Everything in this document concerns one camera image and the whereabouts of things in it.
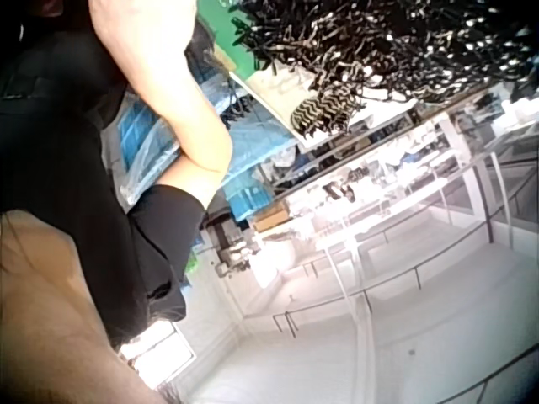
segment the window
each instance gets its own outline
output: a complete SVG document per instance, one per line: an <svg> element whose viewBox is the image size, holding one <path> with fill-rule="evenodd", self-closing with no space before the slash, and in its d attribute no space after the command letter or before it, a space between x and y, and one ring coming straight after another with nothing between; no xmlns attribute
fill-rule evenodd
<svg viewBox="0 0 539 404"><path fill-rule="evenodd" d="M144 382L155 389L193 360L195 354L171 322L158 321L120 349Z"/></svg>

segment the metal rail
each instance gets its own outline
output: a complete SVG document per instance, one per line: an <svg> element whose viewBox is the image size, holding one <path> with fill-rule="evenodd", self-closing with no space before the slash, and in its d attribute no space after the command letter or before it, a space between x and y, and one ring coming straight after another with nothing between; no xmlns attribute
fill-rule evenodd
<svg viewBox="0 0 539 404"><path fill-rule="evenodd" d="M499 145L502 141L496 141L496 145ZM486 158L490 152L492 152L492 149L494 147L490 147L489 149L490 150L487 150L482 156L481 158L477 158L475 159L472 163L470 163L469 166L465 167L465 169L463 170L459 170L458 172L456 172L455 174L458 174L458 175L455 175L455 174L452 174L450 176L450 180L448 180L448 183L451 183L453 181L455 181L457 178L460 178L462 173L467 171L468 169L471 169L471 168L475 168L477 163L484 160L484 158ZM537 175L537 170L533 170L533 172L528 175L528 177L522 182L522 184L519 185L519 187L512 193L512 195L508 198L509 201L511 201L512 199L516 198L518 193L531 181L531 179ZM456 189L454 189L451 194L453 194L454 192L456 192L458 189L460 189L461 187L458 187ZM362 242L363 241L366 241L366 240L369 240L375 236L378 236L382 233L385 234L385 231L393 228L394 226L398 226L399 224L403 223L404 221L410 219L411 217L414 217L415 215L417 215L418 213L421 213L422 211L426 210L427 208L429 208L430 206L432 206L433 204L439 202L440 199L437 199L433 202L431 202L430 204L426 205L425 207L421 208L421 210L418 210L417 212L414 212L412 215L410 216L407 216L405 218L403 218L402 220L398 221L397 223L393 223L391 226L389 226L388 228L382 230L382 231L379 231L369 237L367 237L365 240L361 240ZM383 284L386 284L388 282L391 282L392 280L395 280L397 278L400 278L401 276L404 276L405 274L408 274L410 272L415 272L415 277L416 277L416 280L417 280L417 284L418 284L418 289L419 290L422 290L423 288L423 285L421 284L421 279L419 277L419 272L418 272L418 269L419 267L429 263L430 261L438 258L440 255L446 253L447 251L449 251L450 249L452 249L454 246L456 246L457 244L459 244L460 242L462 242L463 240L467 239L469 236L471 236L473 233L475 233L476 231L478 231L479 229L481 229L483 226L487 225L488 228L491 228L491 225L490 225L490 220L495 216L497 215L502 209L504 208L504 205L501 205L495 212L493 212L492 214L489 214L488 213L488 209L487 207L485 206L485 212L486 212L486 220L479 223L477 226L473 227L470 231L468 231L466 234L464 234L463 236L459 237L457 240L455 240L452 244L450 244L449 246L443 248L442 250L440 250L439 252L437 252L436 254L434 254L433 256L415 264L413 267L411 268L408 268L402 272L400 272L399 274L395 274L393 276L391 276L390 278L387 278L387 279L384 279L383 281L380 281L376 284L372 284L366 288L363 288L363 289L360 289L360 290L354 290L350 293L348 293L348 296L349 297L352 297L352 296L357 296L357 295L361 295L363 294L363 296L365 297L366 299L366 303L369 307L369 311L372 313L373 310L372 310L372 305L371 305L371 302L369 300L369 297L368 297L368 294L367 292L369 290L373 290L375 289L376 287L378 286L381 286ZM489 231L488 233L488 241L489 242L493 242L493 238L492 238L492 232ZM346 248L343 248L343 249L340 249L338 250L337 252L335 253L341 253L345 250ZM304 265L307 265L307 264L311 264L312 266L314 266L314 263L317 262L317 261L320 261L322 259L325 259L326 257L320 257L320 258L317 258L317 259L313 259L311 262L307 262L305 263ZM321 301L321 302L318 302L316 304L313 304L313 305L309 305L309 306L304 306L304 307L301 307L301 308L298 308L298 309L295 309L295 310L288 310L288 311L285 311L284 313L277 313L277 314L274 314L272 317L273 317L273 320L275 322L275 324L277 325L277 327L279 328L279 331L280 332L283 332L280 324L278 323L277 321L277 317L278 316L285 316L286 317L286 321L289 322L289 328L291 330L291 333L292 333L292 336L295 338L296 337L296 331L299 331L298 330L298 327L295 323L294 324L294 329L295 331L292 330L292 327L291 327L291 322L293 322L293 319L292 319L292 314L293 313L298 313L298 312L301 312L301 311L306 311L306 310L310 310L310 309L313 309L313 308L317 308L317 307L320 307L320 306L325 306L325 305L328 305L328 304L331 304L331 303L334 303L336 301L340 301L340 300L343 300L344 299L344 296L343 295L340 295L338 297L335 297L335 298L332 298L332 299L328 299L328 300L324 300L324 301Z"/></svg>
<svg viewBox="0 0 539 404"><path fill-rule="evenodd" d="M456 398L460 397L460 396L464 396L466 393L474 390L474 389L477 389L480 385L483 385L483 388L481 390L481 392L479 393L479 397L476 401L477 404L480 404L481 401L483 400L483 397L484 397L484 394L485 394L485 391L487 390L487 384L494 378L496 377L497 375L499 375L500 373L502 373L504 370L510 368L511 366L513 366L514 364L520 362L522 359L530 356L531 354L533 354L534 352L536 352L537 350L539 349L539 343L536 343L535 345L532 345L531 347L529 347L526 351L524 351L523 353L521 353L520 355L514 357L511 361L509 361L508 363L504 364L502 367L500 367L499 369L495 370L493 373L491 373L490 375L488 375L487 377L483 378L482 380L478 381L476 384L474 385L471 385L470 387L468 387L467 389L464 389L463 391L459 391L458 393L456 393L454 396L451 396L449 398L446 398L445 400L442 400L442 401L438 401L437 404L446 404L447 402L450 402L450 401L453 401L455 400Z"/></svg>

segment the railing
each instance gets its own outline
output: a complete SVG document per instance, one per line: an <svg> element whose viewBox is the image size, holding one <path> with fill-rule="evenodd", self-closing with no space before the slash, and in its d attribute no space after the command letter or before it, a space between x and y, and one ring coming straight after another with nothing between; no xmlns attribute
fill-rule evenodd
<svg viewBox="0 0 539 404"><path fill-rule="evenodd" d="M481 404L481 402L483 401L483 398L484 398L484 395L485 395L485 391L487 390L487 386L488 386L488 383L494 378L496 377L497 375L499 375L500 373L504 372L506 369L510 368L511 366L513 366L514 364L520 362L522 359L530 356L531 354L533 354L534 352L536 352L537 350L539 349L539 343L536 343L535 345L531 346L530 348L528 348L526 351L524 351L523 353L521 353L520 355L514 357L511 361L509 361L508 363L504 364L501 368L495 370L494 372L492 372L490 375L488 375L487 377L481 379L480 381L478 381L476 384L474 385L471 385L470 387L468 387L467 389L464 389L463 391L459 391L458 393L456 393L454 396L451 396L449 398L446 398L445 400L443 401L438 401L437 404L446 404L447 402L451 402L453 400L455 400L456 398L460 397L460 396L464 396L465 394L467 394L468 392L470 391L473 391L475 389L477 389L479 386L483 385L483 388L481 389L481 392L479 393L479 397L477 398L476 400L476 403L477 404Z"/></svg>
<svg viewBox="0 0 539 404"><path fill-rule="evenodd" d="M479 223L477 226L473 227L470 231L468 231L466 234L464 234L463 236L459 237L457 240L455 240L451 245L443 248L442 250L440 250L439 252L437 252L436 254L432 255L431 257L425 259L424 261L420 262L420 263L417 263L415 264L413 267L411 268L407 268L406 270L398 273L398 274L395 274L393 275L392 277L388 278L388 279L384 279L383 281L381 282L378 282L376 284L373 284L373 285L370 285L368 287L365 287L365 288L362 288L360 290L353 290L351 292L349 292L347 295L340 295L340 296L337 296L337 297L334 297L334 298L331 298L331 299L327 299L327 300L324 300L322 302L318 302L316 304L311 304L311 305L308 305L308 306L303 306L303 307L300 307L300 308L297 308L297 309L294 309L294 310L289 310L289 311L284 311L283 313L277 313L277 314L274 314L272 316L273 318L273 321L275 323L275 325L277 326L277 328L279 329L280 332L283 332L282 330L282 327L281 325L279 324L277 318L280 317L280 316L283 316L286 320L286 323L291 331L291 334L292 334L292 337L293 338L296 338L296 331L299 331L299 328L297 327L296 323L294 322L294 319L292 318L292 314L293 313L297 313L297 312L301 312L301 311L306 311L306 310L310 310L310 309L313 309L313 308L317 308L317 307L321 307L321 306L325 306L325 305L329 305L329 304L332 304L334 302L337 302L337 301L340 301L340 300L344 300L344 299L347 299L348 297L351 297L351 296L357 296L357 295L363 295L366 299L366 304L367 306L369 307L369 311L370 313L373 312L373 309L372 309L372 304L371 304L371 301L369 300L369 295L368 295L368 291L369 290L372 290L376 287L379 287L379 286L382 286L383 284L386 284L388 282L391 282L395 279L398 279L402 276L404 276L405 274L409 274L411 272L415 272L415 278L416 278L416 281L417 281L417 285L418 285L418 289L419 290L422 290L423 288L423 285L421 284L421 279L419 277L419 268L424 266L425 264L429 263L430 261L432 261L433 259L436 259L438 258L440 255L446 253L447 251L449 251L450 249L452 249L454 246L456 246L457 244L459 244L460 242L462 242L463 240L466 240L469 236L471 236L472 234L474 234L476 231L478 231L479 229L481 229L483 226L487 226L487 229L488 229L488 242L489 243L493 243L494 242L494 236L493 236L493 230L492 230L492 224L491 224L491 220L492 218L497 215L504 207L507 209L508 206L507 204L509 203L509 201L511 201L512 199L516 198L516 196L518 195L518 193L528 184L528 182L537 174L537 170L533 170L533 172L526 178L526 180L523 181L523 183L515 190L515 192L513 192L513 194L511 195L510 198L508 198L507 200L507 204L505 203L506 201L504 201L504 203L497 209L495 210L492 214L490 214L488 212L488 207L487 207L487 203L486 203L486 198L485 198L485 195L484 195L484 191L483 191L483 184L481 182L481 179L478 175L478 170L477 170L477 164L479 162L482 162L484 161L488 156L490 156L494 150L502 143L504 143L508 138L510 137L510 134L508 135L505 135L505 136L502 136L500 137L498 140L496 140L493 145L491 145L484 153L482 153L481 155L479 155L478 157L476 157L475 159L473 159L470 164L468 164L468 166L462 168L461 170L457 171L456 173L453 173L452 175L450 175L450 177L448 178L448 181L447 183L444 185L447 186L449 183L452 183L454 181L456 181L458 178L460 178L462 176L462 174L470 169L473 169L474 173L475 173L475 177L478 181L478 184L479 184L479 188L480 188L480 193L481 193L481 199L483 201L483 208L484 208L484 211L485 211L485 221ZM456 192L460 187L454 189L452 191L453 192ZM410 216L407 216L406 218L403 218L401 221L397 222L397 223L394 223L392 224L391 226L389 226L388 228L382 230L382 231L379 231L378 233L375 233L373 234L372 236L369 236L367 237L365 240L362 240L363 241L366 241L366 240L369 240L375 236L378 236L382 233L385 233L385 231L389 230L390 228L393 228L394 226L398 226L399 224L403 223L404 221L410 219L411 217L414 217L415 215L417 215L418 213L421 213L422 211L424 211L425 209L429 208L430 206L432 206L433 204L439 202L440 199L437 199L436 201L426 205L425 207L421 208L421 210L417 211L417 212L414 212L412 215ZM335 253L341 253L345 250L346 248L343 248L343 249L340 249L338 250L337 252ZM314 263L319 261L319 260L322 260L322 259L325 259L325 257L320 257L320 258L317 258L317 259L314 259L312 260L311 262L307 262L305 263L304 265L308 265L308 264L311 264L312 265L312 268L313 268L313 271L315 272L315 275L318 276L318 274L316 273L316 269L314 268Z"/></svg>

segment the clear plastic wrap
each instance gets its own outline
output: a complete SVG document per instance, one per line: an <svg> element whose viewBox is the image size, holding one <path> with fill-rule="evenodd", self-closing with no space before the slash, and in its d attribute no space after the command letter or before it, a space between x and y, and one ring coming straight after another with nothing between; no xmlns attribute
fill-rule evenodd
<svg viewBox="0 0 539 404"><path fill-rule="evenodd" d="M247 94L243 88L238 88L231 96L227 80L221 74L216 74L200 87L218 114L231 102ZM120 193L129 205L133 205L178 157L179 144L167 123L159 119L140 99L133 98L130 102L131 106L120 120L118 128L127 171L120 184ZM233 155L222 185L296 143L290 132L256 101L250 113L232 122L230 135Z"/></svg>

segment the black hanging items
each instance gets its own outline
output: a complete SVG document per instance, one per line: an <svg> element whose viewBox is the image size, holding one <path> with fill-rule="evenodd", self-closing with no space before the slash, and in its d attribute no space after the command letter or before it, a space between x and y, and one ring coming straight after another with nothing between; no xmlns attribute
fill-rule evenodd
<svg viewBox="0 0 539 404"><path fill-rule="evenodd" d="M536 25L493 0L242 0L234 18L257 69L279 61L313 73L291 123L307 136L348 124L364 88L442 104L492 80L518 81L537 53Z"/></svg>
<svg viewBox="0 0 539 404"><path fill-rule="evenodd" d="M220 117L222 123L225 124L228 130L230 130L232 122L243 118L245 114L251 112L253 101L253 96L248 94L243 97L240 97L236 100L236 102L231 103L227 109L222 111Z"/></svg>

